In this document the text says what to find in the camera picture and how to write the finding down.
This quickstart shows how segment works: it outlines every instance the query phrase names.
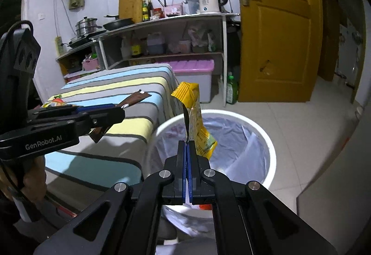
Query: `cutting board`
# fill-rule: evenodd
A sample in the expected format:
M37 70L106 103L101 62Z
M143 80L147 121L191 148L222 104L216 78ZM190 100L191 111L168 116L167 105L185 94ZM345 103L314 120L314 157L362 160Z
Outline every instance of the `cutting board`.
M118 0L120 19L132 18L134 23L142 21L143 0Z

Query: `pink lid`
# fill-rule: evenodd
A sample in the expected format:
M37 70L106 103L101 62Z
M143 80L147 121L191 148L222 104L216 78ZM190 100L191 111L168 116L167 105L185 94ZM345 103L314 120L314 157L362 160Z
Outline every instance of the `pink lid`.
M174 73L185 72L212 72L214 60L190 60L190 61L162 61L169 64Z

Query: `frying pan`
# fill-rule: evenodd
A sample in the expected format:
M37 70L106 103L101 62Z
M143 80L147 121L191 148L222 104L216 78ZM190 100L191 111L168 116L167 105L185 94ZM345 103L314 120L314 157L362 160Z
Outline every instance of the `frying pan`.
M109 15L105 16L105 18L115 18L115 21L112 21L112 22L109 22L103 25L105 29L110 30L110 31L134 24L132 18L119 19L118 16L109 16Z

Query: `silver screw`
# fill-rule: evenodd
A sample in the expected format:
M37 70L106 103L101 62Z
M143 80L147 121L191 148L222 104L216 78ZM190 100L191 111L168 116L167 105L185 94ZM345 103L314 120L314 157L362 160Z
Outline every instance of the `silver screw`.
M124 191L126 189L126 184L125 183L117 183L115 185L115 190L117 192L121 192L121 191Z
M249 188L251 190L258 190L260 188L260 184L258 182L256 182L256 181L251 181L249 183Z
M215 176L215 170L214 169L206 169L204 171L204 175L207 177L213 177Z
M160 177L163 177L163 178L165 178L165 177L170 177L171 172L168 171L168 170L166 170L166 169L164 169L164 170L161 170L161 171L159 172L158 175L159 175Z

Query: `human hand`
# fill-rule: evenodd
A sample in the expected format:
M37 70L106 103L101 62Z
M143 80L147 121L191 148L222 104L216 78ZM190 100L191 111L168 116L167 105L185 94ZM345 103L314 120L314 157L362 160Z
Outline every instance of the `human hand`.
M18 185L17 178L13 171L5 166L10 178L15 185ZM24 187L21 189L22 193L33 203L41 201L46 193L46 173L45 173L45 157L40 156L33 160L30 170L23 177ZM8 190L12 184L8 181L2 168L0 168L0 190L10 200L13 196Z

